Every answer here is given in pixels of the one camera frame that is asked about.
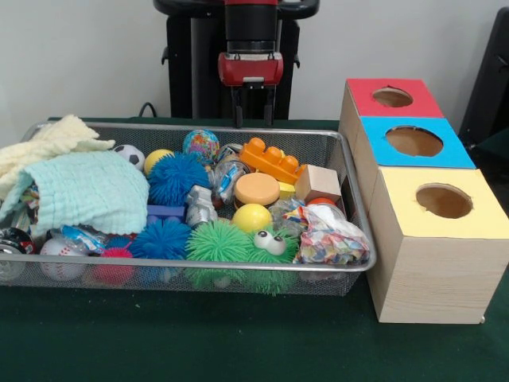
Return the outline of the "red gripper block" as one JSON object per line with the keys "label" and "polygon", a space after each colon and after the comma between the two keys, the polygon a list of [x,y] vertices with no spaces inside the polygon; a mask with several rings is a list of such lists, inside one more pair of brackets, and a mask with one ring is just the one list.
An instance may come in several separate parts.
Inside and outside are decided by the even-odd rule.
{"label": "red gripper block", "polygon": [[221,53],[218,72],[221,82],[231,88],[232,118],[236,128],[243,125],[242,87],[260,83],[266,86],[265,125],[274,124],[276,85],[282,78],[284,61],[281,53]]}

